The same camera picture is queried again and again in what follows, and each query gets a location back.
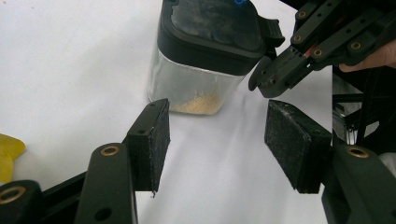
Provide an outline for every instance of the plastic container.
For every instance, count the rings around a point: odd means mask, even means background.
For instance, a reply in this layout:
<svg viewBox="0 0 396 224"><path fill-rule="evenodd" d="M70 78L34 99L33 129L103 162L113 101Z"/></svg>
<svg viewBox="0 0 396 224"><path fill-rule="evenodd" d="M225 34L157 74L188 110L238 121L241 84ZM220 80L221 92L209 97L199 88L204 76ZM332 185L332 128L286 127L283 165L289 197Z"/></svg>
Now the plastic container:
<svg viewBox="0 0 396 224"><path fill-rule="evenodd" d="M168 98L173 111L216 113L257 61L275 52L262 36L263 20L249 1L164 0L150 101Z"/></svg>

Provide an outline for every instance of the screw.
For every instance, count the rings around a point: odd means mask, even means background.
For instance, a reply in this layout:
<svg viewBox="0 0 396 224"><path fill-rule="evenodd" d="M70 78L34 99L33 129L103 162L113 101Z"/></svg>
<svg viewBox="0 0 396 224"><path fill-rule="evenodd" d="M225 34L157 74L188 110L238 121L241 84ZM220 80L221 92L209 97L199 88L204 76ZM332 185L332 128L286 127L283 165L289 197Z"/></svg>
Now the screw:
<svg viewBox="0 0 396 224"><path fill-rule="evenodd" d="M360 49L360 48L361 48L361 43L359 43L359 42L353 42L353 43L350 45L350 47L351 47L352 49Z"/></svg>
<svg viewBox="0 0 396 224"><path fill-rule="evenodd" d="M305 16L306 16L306 12L304 12L304 11L301 11L298 13L299 18L304 18Z"/></svg>
<svg viewBox="0 0 396 224"><path fill-rule="evenodd" d="M314 51L314 55L315 55L315 56L321 56L321 54L322 54L321 49L316 49L316 50Z"/></svg>
<svg viewBox="0 0 396 224"><path fill-rule="evenodd" d="M295 42L300 42L301 41L301 36L300 35L296 35L294 38L293 38L293 40L295 41Z"/></svg>

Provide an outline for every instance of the container lid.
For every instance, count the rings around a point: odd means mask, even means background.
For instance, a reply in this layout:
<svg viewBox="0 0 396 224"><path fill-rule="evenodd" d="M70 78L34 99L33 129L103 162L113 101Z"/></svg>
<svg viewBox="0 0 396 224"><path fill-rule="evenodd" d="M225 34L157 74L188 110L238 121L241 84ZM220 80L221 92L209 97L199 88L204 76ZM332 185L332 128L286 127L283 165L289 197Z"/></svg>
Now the container lid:
<svg viewBox="0 0 396 224"><path fill-rule="evenodd" d="M236 76L269 49L247 0L163 0L158 47L175 63Z"/></svg>

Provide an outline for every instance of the white backdrop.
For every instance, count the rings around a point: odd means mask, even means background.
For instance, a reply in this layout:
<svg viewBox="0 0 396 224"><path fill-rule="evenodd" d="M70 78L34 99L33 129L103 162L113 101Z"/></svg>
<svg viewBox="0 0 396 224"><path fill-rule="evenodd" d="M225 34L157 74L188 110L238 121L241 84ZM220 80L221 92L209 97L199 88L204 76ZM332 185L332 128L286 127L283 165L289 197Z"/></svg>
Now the white backdrop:
<svg viewBox="0 0 396 224"><path fill-rule="evenodd" d="M253 1L280 19L289 44L295 10ZM14 180L48 189L86 171L99 146L120 142L149 102L149 61L162 2L5 0L0 3L0 133L21 139ZM329 68L278 100L332 127ZM268 100L239 85L213 116L170 115L160 190L137 192L139 222L326 223L321 195L290 186L263 142Z"/></svg>

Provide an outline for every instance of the robotic arm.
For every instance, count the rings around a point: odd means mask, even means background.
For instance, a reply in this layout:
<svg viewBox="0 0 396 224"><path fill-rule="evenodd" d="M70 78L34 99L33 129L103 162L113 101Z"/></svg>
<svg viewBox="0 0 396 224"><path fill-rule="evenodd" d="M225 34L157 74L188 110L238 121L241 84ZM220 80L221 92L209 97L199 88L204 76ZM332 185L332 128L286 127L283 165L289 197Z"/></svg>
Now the robotic arm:
<svg viewBox="0 0 396 224"><path fill-rule="evenodd" d="M290 46L274 60L262 57L248 83L265 98L292 89L314 70L357 64L396 38L396 1L283 2L298 9Z"/></svg>

